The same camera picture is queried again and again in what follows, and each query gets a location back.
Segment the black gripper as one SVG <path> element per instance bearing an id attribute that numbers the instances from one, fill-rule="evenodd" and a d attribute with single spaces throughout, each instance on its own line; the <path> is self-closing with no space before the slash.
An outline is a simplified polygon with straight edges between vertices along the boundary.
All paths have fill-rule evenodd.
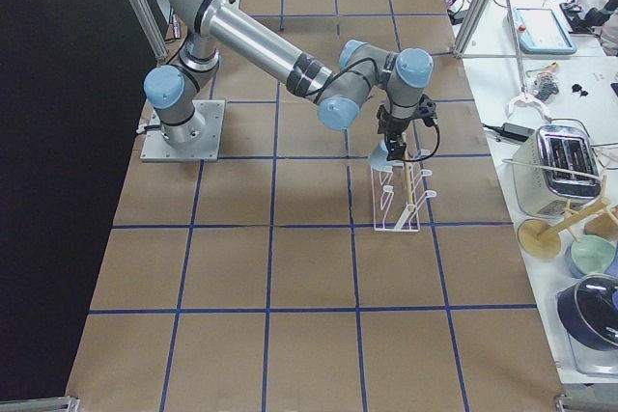
<path id="1" fill-rule="evenodd" d="M 403 132 L 409 123 L 416 118 L 417 106 L 401 106 L 395 103 L 382 103 L 377 118 L 379 120 L 378 134 L 384 139 L 387 159 L 404 161 L 407 154 L 407 142 Z"/>

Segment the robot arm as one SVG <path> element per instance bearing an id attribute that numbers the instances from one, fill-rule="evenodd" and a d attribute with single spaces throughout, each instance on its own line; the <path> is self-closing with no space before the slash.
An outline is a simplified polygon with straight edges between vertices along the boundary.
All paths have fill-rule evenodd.
<path id="1" fill-rule="evenodd" d="M 386 100 L 377 113 L 382 138 L 370 156 L 372 167 L 425 160 L 408 152 L 404 134 L 414 120 L 437 127 L 435 103 L 424 93 L 434 69 L 429 53 L 420 48 L 391 52 L 350 40 L 340 54 L 339 71 L 333 71 L 239 10 L 235 1 L 169 0 L 187 27 L 187 38 L 171 63 L 152 69 L 144 80 L 164 146 L 189 149 L 218 136 L 194 98 L 217 73 L 216 45 L 222 42 L 292 95 L 312 101 L 319 120 L 332 130 L 348 129 L 371 91 L 384 90 Z"/>

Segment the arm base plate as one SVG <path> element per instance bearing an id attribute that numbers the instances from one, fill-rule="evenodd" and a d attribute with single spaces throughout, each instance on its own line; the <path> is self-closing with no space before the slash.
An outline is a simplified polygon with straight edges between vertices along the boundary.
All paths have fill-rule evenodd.
<path id="1" fill-rule="evenodd" d="M 163 124 L 152 111 L 140 158 L 144 162 L 218 160 L 226 101 L 194 99 L 194 115 L 186 124 Z"/>

